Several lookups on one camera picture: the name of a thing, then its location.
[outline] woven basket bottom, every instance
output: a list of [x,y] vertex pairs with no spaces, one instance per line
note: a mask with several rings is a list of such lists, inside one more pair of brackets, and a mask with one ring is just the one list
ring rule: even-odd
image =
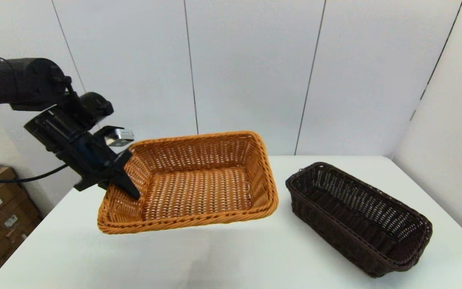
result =
[[249,210],[250,183],[245,167],[155,174],[145,192],[142,219]]

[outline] panel seam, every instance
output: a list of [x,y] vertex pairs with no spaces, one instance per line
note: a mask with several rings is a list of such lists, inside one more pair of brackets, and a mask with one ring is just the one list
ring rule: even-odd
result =
[[317,56],[318,41],[320,40],[320,33],[322,31],[322,23],[324,22],[324,13],[326,12],[326,3],[327,3],[327,0],[324,0],[324,6],[322,8],[322,16],[320,18],[320,25],[318,28],[317,42],[315,44],[315,53],[313,54],[313,63],[311,64],[310,79],[308,80],[308,88],[306,89],[306,97],[304,99],[304,106],[302,107],[302,116],[300,118],[299,133],[297,134],[297,142],[295,143],[294,155],[297,155],[297,148],[299,147],[300,131],[302,129],[304,111],[306,110],[306,102],[308,102],[308,93],[310,92],[311,76],[313,75],[313,67],[315,66],[315,58]]
[[51,4],[53,4],[53,9],[55,10],[55,15],[57,16],[58,24],[60,26],[60,30],[62,31],[62,35],[64,37],[64,41],[65,41],[65,44],[67,46],[67,50],[69,51],[69,55],[71,57],[72,64],[74,64],[74,69],[76,70],[77,77],[79,79],[79,82],[81,83],[81,87],[83,89],[83,92],[86,93],[87,90],[85,89],[85,85],[83,84],[83,80],[81,80],[81,75],[79,75],[79,71],[77,69],[76,62],[74,61],[74,57],[72,56],[72,52],[71,52],[71,49],[69,47],[69,42],[67,42],[67,37],[65,36],[64,28],[62,27],[62,23],[60,22],[60,17],[58,17],[58,12],[57,12],[57,8],[55,6],[55,2],[53,2],[53,0],[51,0]]
[[190,35],[188,33],[188,17],[186,15],[186,0],[183,0],[183,5],[185,7],[185,24],[186,24],[186,38],[188,41],[188,57],[190,59],[190,75],[192,78],[192,95],[194,96],[194,112],[196,114],[196,128],[197,134],[199,134],[199,122],[197,120],[197,104],[196,104],[196,89],[194,86],[194,69],[192,68],[192,53],[190,49]]

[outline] black cable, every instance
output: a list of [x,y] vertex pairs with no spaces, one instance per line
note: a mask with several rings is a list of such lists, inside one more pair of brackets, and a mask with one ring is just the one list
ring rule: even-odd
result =
[[34,176],[34,177],[30,177],[30,178],[27,178],[27,179],[0,179],[0,183],[26,183],[28,181],[36,181],[38,179],[43,179],[47,176],[50,176],[54,173],[57,173],[61,170],[63,170],[64,168],[68,167],[68,165],[62,165],[48,173],[45,173],[45,174],[41,174],[41,175],[38,175],[38,176]]

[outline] dark brown basket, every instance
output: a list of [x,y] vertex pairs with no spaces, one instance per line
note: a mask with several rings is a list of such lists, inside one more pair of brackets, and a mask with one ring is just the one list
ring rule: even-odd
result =
[[431,238],[425,216],[328,163],[300,170],[286,186],[295,215],[371,277],[409,270]]

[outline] tabletop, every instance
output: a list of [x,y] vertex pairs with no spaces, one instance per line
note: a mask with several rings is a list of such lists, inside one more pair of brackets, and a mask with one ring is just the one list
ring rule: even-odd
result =
[[[72,190],[0,269],[0,288],[462,288],[462,228],[380,156],[271,156],[279,207],[260,220],[138,234],[97,228],[104,190]],[[292,212],[285,180],[330,163],[433,223],[419,263],[370,278]]]

